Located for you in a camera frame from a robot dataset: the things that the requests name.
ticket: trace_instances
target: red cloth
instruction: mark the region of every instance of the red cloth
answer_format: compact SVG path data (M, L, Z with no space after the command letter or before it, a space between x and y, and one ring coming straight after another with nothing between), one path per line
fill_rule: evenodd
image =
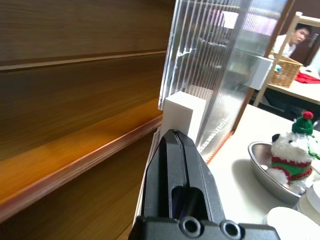
M301 72L299 72L295 80L302 84L320 84L320 79Z

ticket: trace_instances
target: red pom-pom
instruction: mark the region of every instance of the red pom-pom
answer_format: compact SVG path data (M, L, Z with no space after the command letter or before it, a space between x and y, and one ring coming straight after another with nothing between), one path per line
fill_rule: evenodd
M309 120L309 119L313 119L314 115L312 112L306 111L303 113L302 117L303 117L303 119Z

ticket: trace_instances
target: black hair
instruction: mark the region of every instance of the black hair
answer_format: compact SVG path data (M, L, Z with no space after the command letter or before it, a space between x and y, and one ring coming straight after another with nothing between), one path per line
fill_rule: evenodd
M303 24L303 23L298 23L295 27L295 30L299 30L299 29L307 29L309 31L309 34L312 33L312 26L310 25L306 25L306 24Z

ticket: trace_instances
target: white table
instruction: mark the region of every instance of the white table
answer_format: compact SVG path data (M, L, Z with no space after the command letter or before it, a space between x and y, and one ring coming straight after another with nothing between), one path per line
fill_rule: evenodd
M271 142L277 133L290 131L292 122L248 105L235 134L209 164L227 219L237 223L259 224L275 207L289 207L276 199L252 172L248 145Z
M309 84L293 81L290 87L277 86L273 84L268 84L267 87L283 94L320 105L320 83Z

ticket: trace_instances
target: white container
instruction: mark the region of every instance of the white container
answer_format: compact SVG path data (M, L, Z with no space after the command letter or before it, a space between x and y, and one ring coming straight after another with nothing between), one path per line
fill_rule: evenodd
M302 213L287 207L276 207L262 220L276 229L281 240L319 240L320 226Z
M320 225L320 181L316 181L300 197L293 209Z

